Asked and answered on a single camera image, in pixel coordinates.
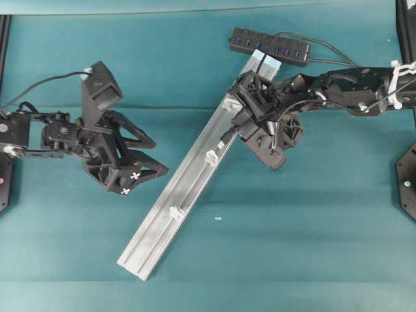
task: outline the white x marker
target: white x marker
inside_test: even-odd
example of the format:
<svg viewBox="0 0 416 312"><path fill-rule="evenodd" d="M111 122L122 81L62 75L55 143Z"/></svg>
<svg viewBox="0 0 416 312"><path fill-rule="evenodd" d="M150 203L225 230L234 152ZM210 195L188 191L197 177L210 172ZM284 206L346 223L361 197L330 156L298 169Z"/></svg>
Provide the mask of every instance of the white x marker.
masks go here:
<svg viewBox="0 0 416 312"><path fill-rule="evenodd" d="M130 179L137 180L137 179L138 179L138 177L140 177L140 172L133 172L133 173L131 174Z"/></svg>

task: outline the small white object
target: small white object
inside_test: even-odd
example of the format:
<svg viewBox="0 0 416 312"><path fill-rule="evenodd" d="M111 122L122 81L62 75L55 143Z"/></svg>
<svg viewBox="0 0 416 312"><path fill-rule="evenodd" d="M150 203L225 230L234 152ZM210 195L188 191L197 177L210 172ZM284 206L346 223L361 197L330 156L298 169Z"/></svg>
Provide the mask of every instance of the small white object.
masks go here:
<svg viewBox="0 0 416 312"><path fill-rule="evenodd" d="M260 50L256 49L256 50L254 50L254 52L252 54L252 57L255 58L255 59L257 59L257 60L262 60L264 55L265 54L263 52L261 52Z"/></svg>
<svg viewBox="0 0 416 312"><path fill-rule="evenodd" d="M133 173L131 174L130 179L137 180L137 179L139 179L139 177L140 177L140 172L133 172Z"/></svg>
<svg viewBox="0 0 416 312"><path fill-rule="evenodd" d="M84 72L85 73L92 73L92 67L85 68ZM80 77L81 77L82 80L85 80L85 79L88 78L88 75L83 73L83 74L80 75Z"/></svg>
<svg viewBox="0 0 416 312"><path fill-rule="evenodd" d="M358 102L358 107L361 112L369 112L368 106L364 102Z"/></svg>
<svg viewBox="0 0 416 312"><path fill-rule="evenodd" d="M389 93L397 89L398 78L407 74L414 75L416 73L416 62L401 65L398 60L392 60L391 66L394 67L393 76L389 85ZM397 99L397 94L389 96L389 102L394 105L395 109L401 109L403 105Z"/></svg>
<svg viewBox="0 0 416 312"><path fill-rule="evenodd" d="M224 99L222 107L225 108L227 111L231 111L233 109L235 109L236 111L240 111L242 109L240 101L237 101L236 99L230 99L228 97Z"/></svg>
<svg viewBox="0 0 416 312"><path fill-rule="evenodd" d="M10 156L17 156L18 155L16 149L11 145L5 146L3 148L3 152L5 152L6 154L9 154Z"/></svg>
<svg viewBox="0 0 416 312"><path fill-rule="evenodd" d="M323 99L324 101L326 101L326 96L325 96L322 92L315 91L315 94L316 94L318 97L320 97L321 99Z"/></svg>
<svg viewBox="0 0 416 312"><path fill-rule="evenodd" d="M416 0L408 0L408 10L410 10L414 5L416 5Z"/></svg>
<svg viewBox="0 0 416 312"><path fill-rule="evenodd" d="M279 62L275 58L272 58L268 55L265 57L265 60L264 60L263 64L267 64L267 65L269 65L273 68L276 68L277 70L279 70L280 66L281 66L281 62Z"/></svg>
<svg viewBox="0 0 416 312"><path fill-rule="evenodd" d="M172 206L171 208L169 208L169 211L170 216L177 221L180 221L183 218L183 215L185 214L185 212L182 209L177 208L176 206Z"/></svg>
<svg viewBox="0 0 416 312"><path fill-rule="evenodd" d="M0 132L7 132L8 127L5 123L0 123Z"/></svg>
<svg viewBox="0 0 416 312"><path fill-rule="evenodd" d="M215 166L215 164L218 162L219 158L218 155L215 153L213 149L210 149L205 154L205 161L209 163L211 166Z"/></svg>

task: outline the wire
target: wire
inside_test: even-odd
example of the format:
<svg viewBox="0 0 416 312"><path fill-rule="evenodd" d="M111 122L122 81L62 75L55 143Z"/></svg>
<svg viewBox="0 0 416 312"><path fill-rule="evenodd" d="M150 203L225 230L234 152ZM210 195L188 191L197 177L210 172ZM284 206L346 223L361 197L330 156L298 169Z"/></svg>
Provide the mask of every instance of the wire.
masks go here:
<svg viewBox="0 0 416 312"><path fill-rule="evenodd" d="M367 107L366 111L371 110L373 107L379 105L382 101L388 99L390 96L396 94L397 92L405 89L405 87L409 86L410 84L416 82L416 78L413 78L411 81L409 81L408 83L403 84L399 89L396 89L390 93L388 93L388 95L386 95L385 97L382 97L381 99L379 99L378 101L375 101L373 104L371 104L370 106Z"/></svg>
<svg viewBox="0 0 416 312"><path fill-rule="evenodd" d="M264 61L265 61L266 57L267 57L267 53L265 53L265 54L263 55L263 57L261 58L261 61L260 61L259 65L257 66L257 69L256 69L255 73L257 73L257 74L258 74L258 73L260 72L260 68L261 68L261 66L263 65L263 63L264 63Z"/></svg>
<svg viewBox="0 0 416 312"><path fill-rule="evenodd" d="M350 109L347 106L344 106L342 104L339 104L339 103L336 103L336 102L333 102L333 101L329 101L327 99L303 99L301 101L298 101L296 103L293 103L292 105L289 105L282 113L280 113L279 118L278 118L278 120L276 122L280 122L280 120L282 119L283 115L285 115L287 112L289 112L295 106L300 105L300 104L306 104L306 103L325 103L325 104L331 104L331 105L336 106L336 107L339 107L341 109L345 109L347 111L353 112L354 114L360 113L360 112L358 112L358 111L356 111L354 109ZM267 114L263 115L259 119L259 121L261 122L263 120L268 119L269 117L273 117L273 115L275 115L275 113L276 112L267 113Z"/></svg>
<svg viewBox="0 0 416 312"><path fill-rule="evenodd" d="M311 37L301 36L300 34L294 34L293 32L285 32L285 31L278 32L275 36L289 36L289 37L293 37L293 38L297 38L297 39L301 39L301 40L305 40L305 41L315 42L317 44L320 44L320 45L325 46L328 49L332 50L335 54L337 54L340 57L342 57L347 63L351 64L352 67L358 67L358 65L355 64L344 53L342 53L336 47L334 47L333 45L327 43L326 41L319 40L319 39L315 39L315 38L311 38Z"/></svg>
<svg viewBox="0 0 416 312"><path fill-rule="evenodd" d="M21 112L21 111L23 111L23 107L24 106L26 106L28 109L30 109L31 110L31 112L32 113L34 113L34 114L38 114L39 112L38 112L38 110L32 105L32 103L29 103L29 102L27 102L27 101L24 101L24 102L21 102L20 104L19 104L19 108L17 109L17 111L18 112Z"/></svg>
<svg viewBox="0 0 416 312"><path fill-rule="evenodd" d="M2 117L4 117L4 118L7 118L6 115L5 115L5 113L4 113L4 109L6 109L7 107L11 106L11 104L17 102L25 94L27 94L29 91L31 91L32 89L36 88L37 86L40 86L41 84L47 83L47 82L52 81L52 80L63 79L63 78L67 78L67 77L74 76L74 75L91 75L91 73L87 73L85 71L74 71L72 73L67 73L66 75L52 76L52 77L46 78L44 80L38 81L37 83L31 84L21 94L19 94L18 96L16 96L14 99L12 99L8 103L0 106L0 115Z"/></svg>
<svg viewBox="0 0 416 312"><path fill-rule="evenodd" d="M309 57L308 62L316 62L316 63L330 63L330 64L337 64L337 65L343 65L343 66L348 66L351 67L352 65L350 63L346 63L346 62L342 62L340 60L326 60L323 58L311 58Z"/></svg>
<svg viewBox="0 0 416 312"><path fill-rule="evenodd" d="M414 79L412 79L411 81L409 81L408 83L406 83L406 84L403 84L399 89L396 89L395 91L393 91L393 92L390 92L388 95L386 95L386 96L384 96L383 98L381 98L381 99L379 99L378 101L375 101L374 103L372 103L371 105L369 105L368 107L367 107L367 109L366 109L366 111L369 111L369 110L371 110L373 107L375 107L375 106L377 106L377 105L379 105L382 101L384 101L384 100L386 100L386 99L388 99L390 96L392 96L392 95L394 95L394 94L396 94L397 92L399 92L399 91L401 91L401 90L403 90L403 89L405 89L405 87L407 87L407 86L409 86L410 84L412 84L412 83L414 83L414 82L416 82L416 78L414 78ZM350 109L349 107L346 107L346 106L344 106L344 105L342 105L342 104L339 104L339 103L336 103L336 102L333 102L333 101L329 101L329 100L327 100L327 99L303 99L303 100L301 100L301 101L298 101L298 102L296 102L296 103L293 103L292 105L289 105L280 115L279 115L279 118L278 118L278 120L277 120L277 122L280 122L280 120L282 119L282 117L283 117L283 115L284 114L286 114L287 112L289 112L292 108L294 108L295 106L297 106L297 105L300 105L300 104L306 104L306 103L327 103L327 104L332 104L332 105L334 105L334 106L336 106L336 107L340 107L340 108L342 108L342 109L346 109L347 111L350 111L350 112L353 112L353 113L355 113L355 114L360 114L360 113L362 113L361 111L356 111L356 110L354 110L354 109ZM271 117L271 116L273 116L274 114L275 114L276 112L270 112L270 113L268 113L268 114L266 114L266 115L264 115L264 116L262 116L260 119L259 119L259 121L262 121L262 120L265 120L265 119L267 119L268 117Z"/></svg>

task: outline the teal cloth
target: teal cloth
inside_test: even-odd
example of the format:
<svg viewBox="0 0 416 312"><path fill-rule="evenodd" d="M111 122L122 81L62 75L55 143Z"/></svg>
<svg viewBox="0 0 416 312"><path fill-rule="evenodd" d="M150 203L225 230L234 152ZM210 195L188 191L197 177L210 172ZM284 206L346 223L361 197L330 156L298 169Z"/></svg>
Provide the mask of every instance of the teal cloth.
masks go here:
<svg viewBox="0 0 416 312"><path fill-rule="evenodd" d="M19 161L0 214L0 311L414 311L416 222L399 207L394 171L415 141L411 111L302 114L306 134L277 172L236 141L151 278L116 264L248 59L228 49L235 26L318 37L358 64L389 66L400 58L394 11L368 1L15 16L0 102L102 60L125 95L116 109L170 171L122 197L72 157ZM314 45L313 56L332 54ZM333 68L282 66L277 79ZM80 98L74 77L25 97L73 119Z"/></svg>

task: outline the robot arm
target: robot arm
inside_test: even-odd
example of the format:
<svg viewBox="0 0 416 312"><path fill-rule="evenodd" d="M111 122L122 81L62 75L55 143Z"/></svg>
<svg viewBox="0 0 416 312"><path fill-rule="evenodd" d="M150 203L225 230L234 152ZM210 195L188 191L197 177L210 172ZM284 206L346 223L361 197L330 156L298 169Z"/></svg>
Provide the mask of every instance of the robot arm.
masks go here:
<svg viewBox="0 0 416 312"><path fill-rule="evenodd" d="M68 113L40 113L28 102L0 119L0 149L8 156L0 158L1 165L6 168L10 158L24 156L74 155L105 190L128 195L140 183L162 176L168 169L145 153L131 149L154 148L156 143L123 114L109 110L123 97L109 69L98 62L88 73L82 80L83 114L75 122L70 121ZM31 121L45 124L39 150L28 148ZM124 138L121 128L135 138ZM10 179L3 181L2 189L10 188ZM3 193L7 193L7 199L0 210L8 202L8 191Z"/></svg>
<svg viewBox="0 0 416 312"><path fill-rule="evenodd" d="M377 116L393 109L391 83L394 68L350 68L318 77L298 74L272 83L254 71L242 74L230 94L242 110L222 140L237 132L242 141L266 165L275 170L286 160L284 151L301 139L304 128L299 114L325 108L341 108L352 116ZM398 76L397 101L404 108L416 105L416 82L411 75Z"/></svg>

